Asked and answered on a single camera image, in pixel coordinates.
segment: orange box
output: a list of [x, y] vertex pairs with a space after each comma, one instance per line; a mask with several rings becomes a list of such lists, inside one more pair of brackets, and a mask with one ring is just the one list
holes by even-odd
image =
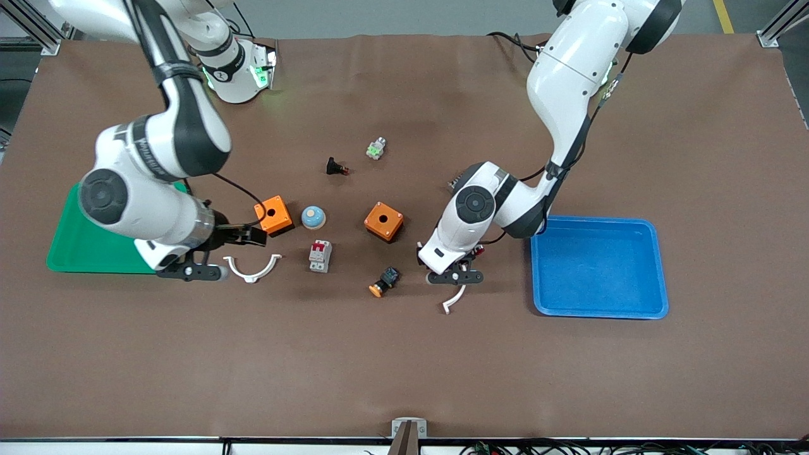
[[401, 213], [382, 202], [377, 202], [365, 218], [365, 227], [382, 240], [392, 243], [393, 237], [404, 222], [405, 217]]
[[256, 216], [259, 219], [264, 214], [264, 210], [267, 210], [267, 216], [261, 220], [261, 228], [270, 237], [280, 236], [295, 227], [290, 212], [286, 209], [286, 204], [281, 199], [281, 196], [267, 199], [263, 204], [263, 207], [261, 204], [256, 204], [253, 208], [256, 209]]

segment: light blue cap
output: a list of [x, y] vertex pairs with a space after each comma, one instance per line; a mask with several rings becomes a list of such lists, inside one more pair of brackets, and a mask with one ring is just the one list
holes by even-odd
[[326, 224], [326, 214], [318, 206], [309, 206], [301, 213], [301, 223], [306, 229], [320, 229]]

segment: gray floor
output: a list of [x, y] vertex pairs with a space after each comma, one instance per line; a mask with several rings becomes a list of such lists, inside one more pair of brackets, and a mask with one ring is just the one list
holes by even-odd
[[[51, 17], [45, 0], [43, 12]], [[770, 20], [786, 0], [725, 0], [737, 33], [750, 33]], [[484, 35], [495, 30], [528, 35], [552, 32], [559, 24], [551, 0], [239, 0], [258, 36], [279, 39], [329, 38], [360, 34]], [[235, 8], [222, 13], [240, 23]], [[722, 33], [712, 0], [688, 0], [677, 33]], [[0, 36], [19, 34], [0, 17]], [[785, 66], [794, 91], [809, 106], [809, 21], [781, 39]], [[38, 53], [0, 52], [0, 79], [33, 76]], [[28, 85], [0, 82], [0, 127], [13, 130]]]

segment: brown table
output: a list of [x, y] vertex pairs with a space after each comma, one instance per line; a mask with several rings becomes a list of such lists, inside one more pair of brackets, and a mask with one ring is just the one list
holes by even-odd
[[[542, 317], [511, 239], [442, 314], [455, 290], [425, 284], [414, 244], [457, 171], [492, 159], [521, 176], [549, 157], [528, 69], [488, 37], [283, 41], [276, 91], [218, 103], [223, 173], [328, 222], [215, 252], [244, 270], [284, 254], [256, 285], [186, 284], [45, 267], [95, 136], [162, 109], [137, 47], [65, 42], [0, 167], [0, 436], [373, 436], [401, 415], [433, 436], [805, 433], [809, 137], [781, 54], [754, 36], [673, 36], [635, 57], [554, 206], [654, 223], [667, 317]], [[330, 155], [355, 174], [326, 176]], [[253, 216], [211, 177], [193, 187], [231, 221]], [[363, 230], [377, 201], [406, 216], [393, 245]], [[326, 275], [307, 271], [314, 239], [335, 245]], [[377, 300], [386, 266], [404, 277]]]

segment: blue plastic bin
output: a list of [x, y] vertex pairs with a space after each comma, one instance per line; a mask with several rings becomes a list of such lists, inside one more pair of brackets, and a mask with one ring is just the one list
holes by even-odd
[[548, 316], [660, 319], [668, 313], [654, 226], [551, 216], [531, 238], [534, 305]]

